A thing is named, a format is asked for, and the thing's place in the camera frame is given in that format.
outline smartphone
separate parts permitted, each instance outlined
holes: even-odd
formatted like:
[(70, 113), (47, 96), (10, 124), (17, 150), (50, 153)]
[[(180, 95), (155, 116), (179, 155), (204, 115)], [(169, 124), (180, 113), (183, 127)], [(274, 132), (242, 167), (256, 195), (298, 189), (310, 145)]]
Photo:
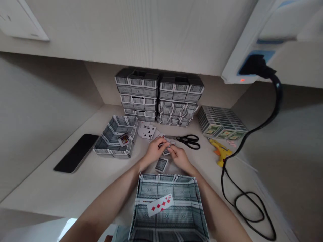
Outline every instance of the smartphone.
[(99, 136), (93, 134), (83, 135), (63, 157), (63, 159), (61, 159), (61, 161), (54, 167), (54, 171), (69, 174), (74, 173), (90, 153), (98, 138)]

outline scissor blade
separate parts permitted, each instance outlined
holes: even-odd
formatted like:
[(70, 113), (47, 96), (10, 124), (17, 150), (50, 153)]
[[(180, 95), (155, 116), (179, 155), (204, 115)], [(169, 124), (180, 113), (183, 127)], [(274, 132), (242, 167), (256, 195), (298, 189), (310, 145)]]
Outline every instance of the scissor blade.
[(169, 136), (169, 135), (167, 135), (167, 136), (164, 136), (165, 138), (170, 138), (170, 139), (176, 139), (176, 136)]

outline scissors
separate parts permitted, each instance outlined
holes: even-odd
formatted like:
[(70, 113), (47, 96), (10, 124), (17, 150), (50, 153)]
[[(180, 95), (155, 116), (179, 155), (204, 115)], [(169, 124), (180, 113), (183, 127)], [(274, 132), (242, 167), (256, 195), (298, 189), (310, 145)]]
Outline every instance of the scissors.
[(164, 137), (178, 140), (179, 142), (186, 144), (188, 147), (190, 147), (193, 150), (198, 150), (199, 148), (201, 148), (200, 144), (197, 143), (199, 138), (193, 134), (189, 134), (189, 135), (183, 136), (183, 137), (177, 137), (177, 136), (164, 136)]

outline black power cord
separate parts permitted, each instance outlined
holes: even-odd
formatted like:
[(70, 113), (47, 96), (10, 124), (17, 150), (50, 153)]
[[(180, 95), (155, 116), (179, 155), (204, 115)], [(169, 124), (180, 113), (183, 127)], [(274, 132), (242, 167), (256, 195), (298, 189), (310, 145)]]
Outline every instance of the black power cord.
[[(223, 196), (224, 198), (236, 209), (236, 211), (240, 214), (240, 216), (244, 219), (244, 221), (247, 223), (247, 225), (253, 230), (255, 231), (257, 234), (259, 234), (261, 237), (269, 240), (269, 241), (275, 241), (277, 236), (276, 236), (276, 231), (275, 231), (275, 228), (273, 226), (273, 223), (268, 215), (268, 212), (267, 212), (267, 209), (265, 207), (265, 204), (263, 203), (262, 199), (254, 192), (244, 192), (237, 184), (235, 184), (235, 182), (232, 180), (232, 178), (229, 176), (229, 173), (226, 169), (226, 163), (228, 161), (228, 159), (234, 157), (237, 153), (239, 153), (239, 151), (242, 149), (246, 139), (248, 138), (249, 135), (251, 135), (252, 133), (262, 129), (263, 127), (267, 126), (271, 121), (274, 120), (274, 118), (277, 116), (278, 112), (279, 112), (279, 109), (280, 109), (280, 106), (281, 106), (281, 103), (282, 103), (282, 99), (283, 99), (283, 89), (282, 89), (282, 85), (278, 79), (278, 77), (275, 75), (276, 71), (273, 70), (272, 68), (268, 67), (266, 65), (266, 62), (265, 60), (263, 59), (263, 55), (251, 55), (248, 60), (245, 62), (244, 66), (241, 68), (239, 74), (242, 74), (242, 75), (250, 75), (250, 74), (256, 74), (258, 76), (261, 76), (265, 79), (271, 79), (271, 81), (273, 82), (273, 85), (274, 85), (274, 88), (275, 88), (275, 91), (276, 91), (276, 103), (275, 103), (275, 107), (274, 107), (274, 110), (272, 112), (272, 114), (269, 116), (269, 118), (263, 123), (261, 124), (260, 126), (258, 126), (257, 128), (249, 131), (248, 133), (245, 134), (245, 136), (243, 137), (243, 139), (241, 140), (241, 143), (238, 147), (238, 149), (230, 156), (226, 157), (224, 159), (224, 164), (223, 164), (223, 169), (222, 169), (222, 174), (221, 174), (221, 186), (222, 186), (222, 193), (223, 193)], [(228, 178), (232, 181), (232, 183), (241, 191), (241, 194), (238, 195), (235, 200), (234, 200), (234, 203), (231, 203), (225, 193), (224, 193), (224, 185), (223, 185), (223, 177), (224, 177), (224, 174), (227, 174)], [(256, 204), (256, 202), (251, 199), (249, 197), (248, 194), (253, 194), (255, 195), (259, 201), (261, 202), (261, 205), (263, 207), (263, 210)], [(261, 213), (261, 218), (258, 219), (258, 220), (251, 220), (251, 219), (248, 219), (247, 217), (245, 217), (242, 212), (240, 211), (240, 209), (238, 209), (237, 207), (237, 200), (242, 197), (242, 196), (246, 196), (249, 201), (251, 201), (255, 206), (256, 208), (259, 210), (259, 212)], [(266, 214), (266, 217), (268, 218), (268, 221), (269, 221), (269, 224), (270, 224), (270, 227), (271, 227), (271, 230), (273, 232), (273, 236), (272, 237), (267, 237), (265, 236), (264, 234), (262, 234), (261, 232), (259, 232), (257, 229), (255, 229), (250, 223), (259, 223), (261, 221), (264, 221), (265, 220), (265, 214)]]

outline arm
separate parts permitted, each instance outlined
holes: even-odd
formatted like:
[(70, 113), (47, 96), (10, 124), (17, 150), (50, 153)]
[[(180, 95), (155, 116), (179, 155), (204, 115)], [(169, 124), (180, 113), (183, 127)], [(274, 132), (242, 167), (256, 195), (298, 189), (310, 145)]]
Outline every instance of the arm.
[(95, 242), (113, 222), (138, 183), (141, 171), (158, 160), (170, 143), (156, 138), (149, 144), (147, 153), (122, 176), (108, 186), (84, 211), (61, 239), (61, 242)]
[(179, 168), (197, 179), (205, 218), (215, 239), (219, 242), (251, 242), (235, 215), (189, 162), (185, 151), (175, 145), (167, 150)]

